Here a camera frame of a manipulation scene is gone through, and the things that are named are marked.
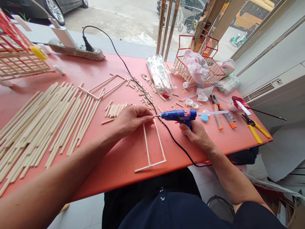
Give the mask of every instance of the yellow bus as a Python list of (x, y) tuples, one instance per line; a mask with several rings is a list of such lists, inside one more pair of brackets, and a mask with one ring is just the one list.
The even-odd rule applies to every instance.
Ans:
[(270, 0), (248, 0), (238, 12), (231, 25), (250, 29), (255, 24), (260, 24), (272, 11), (274, 3)]

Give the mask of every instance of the car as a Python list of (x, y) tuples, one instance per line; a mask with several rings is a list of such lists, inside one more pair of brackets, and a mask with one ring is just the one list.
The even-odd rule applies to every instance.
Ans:
[[(64, 14), (77, 8), (88, 8), (88, 0), (35, 0), (46, 9), (60, 25), (65, 24)], [(1, 0), (0, 8), (9, 16), (18, 14), (26, 19), (48, 18), (45, 12), (31, 0)]]
[[(168, 1), (166, 1), (165, 4), (165, 11), (167, 10), (167, 3)], [(201, 15), (201, 13), (204, 10), (205, 4), (207, 3), (207, 0), (186, 0), (185, 1), (185, 5), (184, 5), (184, 9), (182, 9), (182, 13), (183, 13), (183, 24), (184, 25), (188, 25), (191, 24), (194, 18), (194, 15)], [(157, 11), (160, 12), (161, 9), (161, 0), (157, 1)]]

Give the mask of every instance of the yellow pliers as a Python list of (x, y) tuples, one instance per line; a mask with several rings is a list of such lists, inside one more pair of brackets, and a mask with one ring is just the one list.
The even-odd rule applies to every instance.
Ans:
[(255, 121), (252, 121), (249, 119), (249, 117), (246, 114), (242, 114), (242, 117), (246, 120), (248, 127), (253, 134), (254, 138), (259, 144), (262, 144), (262, 140), (258, 136), (257, 132), (255, 131), (254, 127), (258, 128), (267, 138), (270, 138), (270, 135), (268, 134), (267, 131), (265, 131), (259, 124), (257, 124)]

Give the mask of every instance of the table surface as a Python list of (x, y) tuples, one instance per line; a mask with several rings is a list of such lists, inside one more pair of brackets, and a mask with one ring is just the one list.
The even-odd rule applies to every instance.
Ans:
[[(48, 73), (38, 76), (31, 76), (22, 79), (11, 80), (14, 84), (12, 88), (0, 87), (0, 129), (14, 116), (15, 113), (27, 102), (27, 100), (35, 94), (37, 91), (44, 92), (54, 82), (72, 82), (74, 85), (79, 85), (84, 82), (84, 88), (90, 89), (101, 83), (105, 79), (111, 77), (109, 73), (120, 74), (127, 79), (130, 78), (129, 74), (122, 61), (118, 56), (112, 54), (105, 54), (106, 60), (104, 61), (93, 61), (84, 58), (66, 56), (61, 54), (52, 53), (49, 55), (48, 63), (50, 66), (57, 64), (66, 73), (62, 78), (58, 73)], [(133, 58), (133, 57), (122, 57), (126, 62), (130, 72), (140, 80), (143, 86), (148, 89), (153, 97), (153, 103), (155, 106), (159, 106), (162, 111), (171, 110), (171, 105), (177, 101), (176, 97), (173, 96), (173, 102), (164, 102), (158, 95), (156, 95), (146, 81), (140, 76), (141, 73), (149, 75), (146, 67), (146, 60)], [(196, 94), (196, 88), (188, 88), (188, 93), (183, 93), (182, 83), (183, 78), (178, 74), (171, 74), (175, 89), (173, 93), (179, 95), (179, 99), (183, 99), (190, 95)], [(103, 85), (106, 91), (111, 89), (113, 86), (121, 82), (122, 79), (116, 77)], [(98, 95), (102, 87), (97, 88), (93, 94)], [(237, 90), (234, 90), (228, 95), (223, 95), (220, 91), (215, 88), (213, 93), (225, 100), (229, 100), (232, 95), (241, 97)], [(89, 142), (96, 133), (105, 132), (109, 127), (109, 124), (101, 125), (102, 121), (106, 121), (110, 118), (105, 118), (105, 107), (108, 103), (113, 100), (113, 104), (125, 104), (134, 103), (142, 105), (140, 101), (139, 92), (134, 91), (132, 88), (121, 85), (118, 89), (107, 94), (102, 100), (95, 113), (95, 116), (90, 123), (90, 126), (82, 140), (81, 145)], [(219, 100), (224, 109), (227, 109), (227, 103)], [(210, 101), (198, 102), (198, 112), (202, 112), (204, 109), (213, 111), (213, 106)], [(258, 143), (251, 134), (244, 120), (242, 120), (240, 113), (233, 113), (236, 119), (236, 129), (232, 129), (224, 117), (221, 117), (224, 129), (218, 130), (217, 123), (213, 115), (209, 117), (209, 121), (206, 123), (202, 122), (206, 132), (215, 144), (222, 150), (224, 154), (231, 154), (243, 149), (257, 146)], [(262, 123), (258, 120), (255, 114), (250, 117), (252, 120), (257, 121), (262, 127)], [(185, 137), (178, 125), (174, 121), (165, 121), (169, 127), (172, 135), (176, 141), (184, 147), (189, 153), (192, 159), (196, 162), (204, 162), (207, 160), (207, 156), (200, 151), (197, 147), (190, 143), (189, 139)], [(84, 181), (80, 189), (77, 191), (71, 201), (86, 198), (95, 194), (99, 194), (105, 191), (109, 191), (115, 188), (119, 188), (128, 184), (139, 182), (151, 177), (159, 176), (180, 168), (184, 168), (192, 165), (187, 155), (174, 143), (171, 139), (167, 129), (156, 119), (158, 130), (163, 145), (164, 153), (167, 162), (135, 173), (136, 169), (142, 168), (148, 165), (144, 132), (142, 126), (139, 127), (134, 133), (123, 138), (115, 147), (101, 160), (98, 166), (92, 171), (88, 178)], [(258, 135), (262, 139), (263, 143), (271, 141), (273, 138), (266, 138), (260, 131), (257, 130)], [(156, 127), (146, 127), (148, 149), (150, 154), (151, 163), (162, 161), (162, 152), (157, 137)], [(45, 163), (49, 157), (49, 151), (44, 155), (41, 163), (38, 167), (32, 167), (27, 172), (23, 179), (17, 179), (13, 184), (10, 184), (6, 189), (3, 196), (9, 194), (25, 182), (34, 178), (45, 170)], [(66, 158), (66, 153), (62, 155), (57, 154), (53, 165)], [(0, 188), (4, 185), (5, 180), (0, 184)]]

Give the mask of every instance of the black power cord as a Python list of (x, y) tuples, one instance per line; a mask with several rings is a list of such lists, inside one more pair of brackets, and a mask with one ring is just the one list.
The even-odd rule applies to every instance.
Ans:
[[(120, 59), (122, 60), (122, 62), (124, 63), (124, 65), (125, 65), (125, 67), (126, 67), (128, 73), (129, 73), (129, 75), (130, 75), (131, 78), (134, 80), (134, 82), (144, 91), (144, 88), (136, 81), (136, 79), (135, 79), (135, 78), (132, 76), (132, 74), (130, 73), (130, 71), (129, 71), (127, 65), (126, 65), (126, 63), (125, 63), (124, 60), (121, 58), (121, 56), (118, 54), (117, 50), (116, 50), (115, 47), (114, 47), (114, 44), (113, 44), (111, 38), (108, 36), (108, 34), (105, 33), (103, 30), (99, 29), (98, 27), (95, 27), (95, 26), (92, 26), (92, 25), (87, 25), (87, 26), (85, 26), (85, 27), (83, 28), (83, 38), (84, 38), (84, 42), (85, 42), (86, 48), (88, 47), (88, 50), (87, 50), (87, 51), (93, 51), (93, 50), (94, 50), (94, 49), (92, 48), (92, 46), (89, 44), (89, 42), (87, 41), (87, 39), (86, 39), (86, 37), (85, 37), (85, 34), (84, 34), (85, 29), (88, 28), (88, 27), (95, 28), (95, 29), (97, 29), (97, 30), (103, 32), (103, 33), (110, 39), (111, 44), (112, 44), (112, 46), (113, 46), (113, 48), (114, 48), (114, 51), (116, 52), (116, 54), (119, 56), (119, 58), (120, 58)], [(150, 100), (147, 98), (146, 93), (144, 93), (144, 95), (145, 95), (146, 99), (147, 99), (147, 100), (151, 103), (151, 105), (153, 106), (153, 108), (154, 108), (154, 110), (155, 110), (155, 112), (156, 112), (156, 115), (157, 115), (158, 113), (157, 113), (157, 110), (156, 110), (155, 106), (153, 105), (153, 102), (150, 101)], [(174, 141), (174, 142), (175, 142), (175, 143), (176, 143), (176, 144), (186, 153), (186, 155), (187, 155), (188, 158), (191, 160), (191, 162), (193, 163), (193, 165), (195, 165), (196, 167), (211, 166), (211, 164), (209, 164), (209, 165), (196, 165), (196, 163), (193, 161), (193, 159), (192, 159), (191, 156), (188, 154), (188, 152), (187, 152), (187, 151), (186, 151), (186, 150), (185, 150), (185, 149), (184, 149), (184, 148), (174, 139), (174, 137), (173, 137), (171, 131), (169, 130), (169, 128), (167, 127), (167, 125), (166, 125), (159, 117), (158, 117), (158, 119), (159, 119), (160, 122), (166, 127), (166, 129), (168, 130), (169, 134), (171, 135), (173, 141)]]

